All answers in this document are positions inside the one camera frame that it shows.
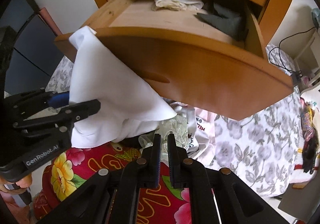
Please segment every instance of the white furniture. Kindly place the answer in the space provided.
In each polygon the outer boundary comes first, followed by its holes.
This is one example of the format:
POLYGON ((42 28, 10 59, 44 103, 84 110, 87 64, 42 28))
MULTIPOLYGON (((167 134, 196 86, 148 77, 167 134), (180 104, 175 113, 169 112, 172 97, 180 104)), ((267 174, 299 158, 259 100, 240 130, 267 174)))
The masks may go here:
MULTIPOLYGON (((299 64, 298 64, 298 60, 302 56, 302 54, 305 52, 305 50, 307 50, 308 48, 310 48, 312 50, 313 55, 315 56, 317 64, 318 64, 318 67, 316 67, 316 68, 314 68, 312 70, 312 72, 315 73, 319 69, 319 66, 320 66, 320 29, 318 31, 315 30, 315 32, 313 33, 312 37, 308 41, 307 45, 301 50, 301 52, 293 60, 294 61, 294 65, 297 68, 297 70, 300 70, 300 67, 299 67, 299 64)), ((320 73, 318 73, 314 78, 312 78, 310 80, 309 84, 314 83, 318 78, 320 78, 320 73)))

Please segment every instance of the black cable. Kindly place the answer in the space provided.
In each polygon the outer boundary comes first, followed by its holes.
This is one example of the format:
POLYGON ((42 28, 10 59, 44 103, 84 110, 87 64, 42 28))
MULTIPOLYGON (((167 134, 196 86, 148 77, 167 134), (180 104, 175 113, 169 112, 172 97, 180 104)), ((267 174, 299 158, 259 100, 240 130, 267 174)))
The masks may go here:
POLYGON ((281 54, 280 54, 280 45, 281 45, 281 43, 282 43, 284 40, 286 40, 286 39, 288 39, 288 38, 291 38, 291 37, 296 36, 296 35, 298 35, 298 34, 302 34, 302 33, 309 32, 309 31, 311 31, 312 29, 315 29, 315 28, 316 28, 316 27, 314 26, 314 27, 310 28, 310 29, 309 29, 309 30, 307 30, 307 31, 297 32, 297 33, 292 34, 292 35, 290 35, 290 36, 288 36, 288 37, 286 37, 286 38, 283 38, 283 39, 280 41, 280 43, 279 43, 279 47, 274 47, 271 51, 269 51, 268 58, 269 58, 270 63, 271 63, 271 64, 273 64, 273 65, 276 65, 276 66, 277 66, 277 67, 279 67, 279 68, 285 69, 285 70, 287 70, 287 71, 289 71, 289 72, 291 72, 291 73, 296 72, 296 71, 293 71, 293 70, 287 69, 287 68, 285 67, 285 65, 284 65, 284 63, 283 63, 283 61, 282 61, 282 59, 281 59, 281 54), (270 53, 271 53, 274 49, 276 49, 276 48, 278 48, 279 58, 280 58, 280 61, 281 61, 282 65, 283 65, 283 67, 282 67, 282 66, 280 66, 280 65, 278 65, 278 64, 273 63, 273 62, 270 60, 270 53))
POLYGON ((16 41, 19 38, 19 36, 21 35, 21 33, 23 32, 23 30, 27 27, 27 25, 31 22, 31 20, 37 15, 37 13, 33 13, 32 15, 30 15, 28 17, 28 19, 24 22, 24 24, 21 26, 21 28, 19 29, 19 31, 17 32, 17 36, 16 36, 16 41))
POLYGON ((22 57, 24 57, 27 61, 29 61, 32 65, 36 66, 39 70, 41 70, 44 74, 48 75, 51 77, 48 73, 46 73, 44 70, 39 68, 37 65, 35 65, 31 60, 29 60, 25 55, 23 55, 20 51, 18 51, 15 47, 13 47, 17 53, 19 53, 22 57))

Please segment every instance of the finger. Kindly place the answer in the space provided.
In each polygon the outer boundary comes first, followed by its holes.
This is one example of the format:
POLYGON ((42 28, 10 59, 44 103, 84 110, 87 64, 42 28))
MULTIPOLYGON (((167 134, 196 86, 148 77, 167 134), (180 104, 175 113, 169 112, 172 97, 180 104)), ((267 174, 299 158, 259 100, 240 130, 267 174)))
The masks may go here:
POLYGON ((25 176, 20 181, 17 181, 16 184, 19 185, 21 188, 30 187, 30 185, 32 184, 32 175, 29 174, 25 176))
POLYGON ((12 182, 8 182, 0 176, 0 184, 12 184, 12 182))

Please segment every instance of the white towel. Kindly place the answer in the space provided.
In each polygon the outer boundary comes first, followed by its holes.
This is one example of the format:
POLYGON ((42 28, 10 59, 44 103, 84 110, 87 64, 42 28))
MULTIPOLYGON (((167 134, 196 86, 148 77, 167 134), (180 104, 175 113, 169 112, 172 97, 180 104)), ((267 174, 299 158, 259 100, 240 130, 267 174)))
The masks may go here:
POLYGON ((70 43, 78 50, 70 84, 70 104, 98 99, 100 111, 75 123, 72 147, 91 148, 119 142, 158 127, 176 112, 85 26, 70 43))
POLYGON ((156 7, 153 9, 156 11, 160 8, 167 8, 174 11, 180 10, 199 10, 203 7, 201 0, 155 0, 156 7))

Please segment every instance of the gray floral fabric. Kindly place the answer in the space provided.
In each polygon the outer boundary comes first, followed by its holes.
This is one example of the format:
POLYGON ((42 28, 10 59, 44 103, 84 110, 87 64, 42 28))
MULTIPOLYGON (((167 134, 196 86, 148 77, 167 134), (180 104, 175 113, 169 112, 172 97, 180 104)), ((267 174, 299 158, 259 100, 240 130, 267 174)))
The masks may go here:
POLYGON ((73 62, 71 62, 66 56, 64 56, 55 69, 45 90, 57 91, 58 93, 69 91, 72 70, 73 62))
MULTIPOLYGON (((268 45, 267 54, 274 47, 268 45)), ((292 59, 280 53, 285 67, 295 70, 292 59)), ((278 48, 271 52, 270 60, 282 66, 278 48)), ((294 169, 299 138, 302 138, 298 88, 241 121, 217 115, 215 134, 216 154, 210 168, 229 167, 260 196, 284 193, 294 169)))

